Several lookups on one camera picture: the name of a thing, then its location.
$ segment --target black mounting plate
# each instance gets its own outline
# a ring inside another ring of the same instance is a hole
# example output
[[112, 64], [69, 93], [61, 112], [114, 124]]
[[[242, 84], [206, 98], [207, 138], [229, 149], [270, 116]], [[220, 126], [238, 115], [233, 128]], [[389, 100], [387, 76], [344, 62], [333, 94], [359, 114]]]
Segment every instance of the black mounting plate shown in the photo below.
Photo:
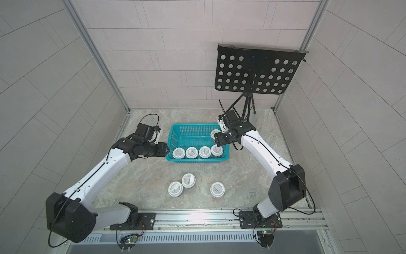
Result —
[[214, 87], [219, 91], [282, 94], [305, 50], [218, 44]]
[[279, 213], [275, 213], [275, 214], [271, 215], [270, 217], [266, 218], [264, 227], [257, 225], [257, 223], [254, 221], [253, 213], [254, 212], [239, 212], [238, 213], [238, 217], [240, 218], [240, 228], [254, 228], [254, 227], [257, 229], [275, 228], [274, 222], [276, 222], [276, 226], [278, 228], [281, 228], [283, 226], [282, 221], [280, 220], [281, 217], [280, 217]]
[[[152, 230], [154, 223], [155, 223], [155, 216], [156, 213], [138, 213], [138, 220], [142, 220], [144, 225], [145, 225], [145, 230]], [[110, 226], [110, 230], [142, 230], [143, 226], [138, 223], [137, 226], [135, 228], [120, 228], [118, 227], [118, 224], [115, 225], [111, 225]]]

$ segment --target black cable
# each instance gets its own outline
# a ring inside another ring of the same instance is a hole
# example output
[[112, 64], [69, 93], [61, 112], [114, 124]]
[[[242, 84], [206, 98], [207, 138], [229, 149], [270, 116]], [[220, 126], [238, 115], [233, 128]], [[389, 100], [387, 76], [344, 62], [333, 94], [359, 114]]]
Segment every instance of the black cable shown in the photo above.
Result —
[[63, 207], [65, 206], [66, 202], [68, 202], [68, 200], [73, 196], [73, 194], [75, 194], [75, 192], [76, 192], [76, 191], [74, 191], [74, 192], [69, 196], [69, 198], [67, 198], [67, 199], [65, 200], [65, 202], [63, 203], [62, 207], [59, 209], [59, 212], [57, 213], [57, 215], [56, 215], [56, 217], [55, 217], [54, 223], [53, 223], [52, 226], [51, 226], [50, 234], [48, 235], [48, 246], [51, 247], [51, 248], [59, 247], [59, 246], [63, 245], [64, 243], [66, 243], [66, 242], [69, 240], [69, 239], [66, 239], [63, 243], [58, 244], [58, 245], [56, 245], [56, 246], [52, 246], [52, 245], [51, 245], [51, 234], [52, 234], [52, 230], [54, 229], [54, 226], [55, 226], [55, 223], [56, 223], [56, 219], [58, 219], [58, 216], [59, 216], [60, 212], [62, 211]]
[[307, 188], [306, 184], [305, 184], [304, 181], [301, 179], [301, 177], [300, 177], [294, 170], [292, 170], [292, 169], [286, 167], [285, 165], [283, 165], [282, 163], [280, 163], [280, 162], [278, 161], [278, 159], [271, 153], [271, 151], [270, 151], [262, 142], [260, 142], [258, 139], [254, 138], [254, 137], [251, 137], [250, 135], [247, 135], [247, 136], [250, 137], [250, 138], [252, 138], [252, 139], [254, 139], [254, 140], [256, 140], [256, 141], [257, 141], [258, 143], [260, 143], [263, 147], [265, 147], [265, 149], [272, 155], [272, 157], [274, 157], [274, 159], [275, 159], [282, 167], [284, 167], [284, 168], [290, 170], [291, 172], [295, 173], [295, 174], [298, 176], [298, 178], [300, 179], [300, 181], [303, 183], [304, 187], [306, 188], [307, 193], [309, 193], [309, 196], [310, 196], [310, 198], [311, 198], [311, 201], [313, 202], [313, 212], [311, 212], [311, 213], [305, 213], [305, 212], [302, 212], [302, 211], [300, 211], [300, 210], [298, 210], [298, 209], [296, 209], [296, 208], [293, 208], [293, 207], [289, 207], [289, 208], [292, 208], [293, 210], [296, 210], [296, 211], [298, 211], [298, 212], [300, 212], [300, 213], [303, 213], [303, 214], [306, 214], [306, 215], [312, 215], [312, 214], [314, 214], [314, 213], [316, 212], [316, 204], [314, 203], [313, 197], [311, 196], [311, 194], [310, 194], [310, 192], [309, 192], [309, 189]]

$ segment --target tripod leg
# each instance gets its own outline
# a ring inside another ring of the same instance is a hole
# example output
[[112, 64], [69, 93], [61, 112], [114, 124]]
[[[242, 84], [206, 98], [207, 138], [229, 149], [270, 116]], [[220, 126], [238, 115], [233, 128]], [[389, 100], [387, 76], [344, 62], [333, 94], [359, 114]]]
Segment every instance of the tripod leg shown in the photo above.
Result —
[[251, 99], [253, 100], [253, 109], [254, 109], [254, 114], [256, 114], [257, 112], [255, 111], [254, 95], [252, 95], [252, 96], [251, 96]]

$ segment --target white wall tile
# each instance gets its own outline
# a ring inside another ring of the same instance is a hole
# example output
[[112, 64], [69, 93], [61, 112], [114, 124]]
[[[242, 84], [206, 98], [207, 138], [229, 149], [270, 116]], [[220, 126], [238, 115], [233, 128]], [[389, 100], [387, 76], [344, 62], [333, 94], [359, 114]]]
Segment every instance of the white wall tile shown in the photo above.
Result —
[[314, 37], [335, 54], [351, 27], [350, 23], [326, 11]]
[[75, 75], [45, 104], [41, 111], [60, 127], [65, 128], [90, 93], [79, 75]]
[[141, 109], [177, 109], [176, 100], [139, 100]]
[[339, 195], [361, 186], [326, 126], [321, 127], [311, 140]]
[[370, 35], [385, 41], [405, 18], [406, 3], [402, 0], [389, 2], [372, 0], [345, 1], [338, 16]]
[[225, 29], [223, 43], [274, 48], [279, 32], [280, 30]]
[[91, 125], [76, 113], [40, 161], [40, 165], [63, 175], [71, 163]]
[[292, 131], [295, 135], [296, 141], [298, 142], [299, 148], [302, 151], [307, 166], [309, 167], [309, 169], [313, 169], [322, 160], [320, 159], [319, 154], [314, 148], [314, 145], [311, 142], [311, 139], [307, 134], [307, 131], [300, 119], [292, 127]]
[[205, 87], [167, 87], [168, 100], [205, 100]]
[[205, 6], [200, 1], [144, 1], [149, 28], [205, 28]]
[[212, 87], [216, 71], [186, 71], [188, 87]]
[[402, 212], [406, 204], [399, 202], [406, 192], [405, 183], [370, 140], [350, 151], [346, 158], [391, 232], [405, 234]]
[[307, 63], [326, 86], [331, 88], [346, 66], [316, 39], [311, 41], [308, 51], [312, 53], [306, 55]]
[[98, 50], [112, 50], [110, 43], [107, 40], [106, 35], [104, 34], [103, 29], [101, 28], [93, 28], [87, 29], [92, 41], [95, 43]]
[[278, 2], [271, 29], [308, 29], [318, 3]]
[[340, 60], [390, 105], [406, 94], [406, 56], [371, 35], [358, 31]]
[[112, 71], [111, 74], [118, 87], [138, 87], [132, 71]]
[[128, 100], [163, 100], [159, 87], [124, 87]]
[[3, 148], [17, 134], [47, 101], [47, 98], [25, 78], [1, 93], [0, 148]]
[[54, 121], [52, 121], [52, 119], [46, 116], [42, 111], [38, 111], [34, 117], [35, 119], [40, 121], [43, 125], [52, 130], [55, 134], [59, 135], [62, 132], [62, 128]]
[[148, 51], [104, 51], [104, 55], [113, 71], [154, 70]]
[[41, 165], [37, 165], [32, 173], [34, 175], [42, 177], [48, 181], [51, 181], [54, 184], [58, 184], [60, 179], [62, 178], [61, 175], [58, 175], [57, 173], [55, 173], [49, 169], [46, 169]]
[[317, 189], [340, 240], [359, 238], [326, 170], [314, 177]]
[[181, 87], [179, 71], [139, 71], [144, 87]]
[[63, 49], [65, 47], [65, 44], [63, 44], [62, 40], [59, 38], [58, 34], [55, 32], [51, 24], [48, 22], [47, 18], [40, 19], [39, 22], [41, 25], [44, 27], [44, 29], [47, 31], [49, 36], [52, 38], [52, 40], [55, 42], [55, 44], [58, 46], [59, 49]]
[[343, 144], [340, 149], [344, 155], [349, 153], [352, 149], [362, 144], [365, 140], [368, 139], [368, 136], [365, 134], [364, 131], [358, 132], [355, 136], [353, 136], [348, 142]]
[[0, 78], [8, 84], [19, 80], [59, 50], [39, 22], [2, 36], [0, 48]]
[[304, 36], [306, 35], [305, 29], [296, 30], [296, 29], [282, 29], [278, 41], [276, 42], [276, 48], [287, 48], [298, 50], [302, 44]]
[[80, 37], [65, 10], [48, 16], [47, 20], [65, 46]]
[[213, 28], [262, 29], [268, 2], [213, 2]]
[[301, 62], [295, 73], [295, 79], [299, 83], [304, 93], [309, 96], [314, 86], [318, 82], [319, 76], [317, 76], [317, 74], [306, 62]]
[[84, 177], [86, 175], [88, 167], [90, 166], [90, 163], [91, 160], [89, 158], [78, 152], [73, 158], [58, 186], [56, 187], [55, 192], [62, 193], [66, 191], [70, 186]]
[[141, 28], [133, 1], [77, 1], [89, 28]]
[[205, 70], [204, 51], [158, 51], [161, 70]]
[[83, 141], [83, 146], [96, 154], [112, 122], [113, 119], [108, 115], [106, 110], [103, 110]]
[[0, 207], [7, 206], [56, 138], [50, 129], [31, 119], [1, 150]]
[[343, 204], [348, 204], [354, 202], [356, 200], [360, 200], [361, 198], [367, 197], [368, 194], [365, 191], [364, 187], [360, 186], [351, 191], [347, 191], [340, 195], [341, 201]]
[[307, 131], [310, 131], [320, 117], [300, 87], [293, 96], [292, 104], [302, 120], [304, 127]]
[[82, 53], [72, 43], [33, 69], [26, 78], [50, 99], [86, 63]]
[[320, 87], [311, 103], [339, 147], [361, 131], [326, 85]]
[[400, 253], [401, 249], [392, 236], [370, 198], [345, 205], [368, 253]]
[[162, 29], [166, 50], [217, 50], [222, 29]]
[[107, 81], [103, 80], [89, 95], [82, 107], [94, 120], [97, 120], [111, 96], [113, 96], [113, 91]]
[[103, 29], [103, 31], [112, 50], [165, 50], [160, 29]]
[[406, 182], [406, 139], [382, 152], [398, 176]]
[[142, 1], [134, 1], [137, 8], [138, 17], [140, 18], [141, 27], [149, 28], [147, 17], [145, 16], [144, 6]]
[[43, 0], [2, 1], [0, 15], [15, 30], [63, 9], [61, 2]]
[[331, 89], [380, 151], [406, 137], [406, 121], [352, 71]]

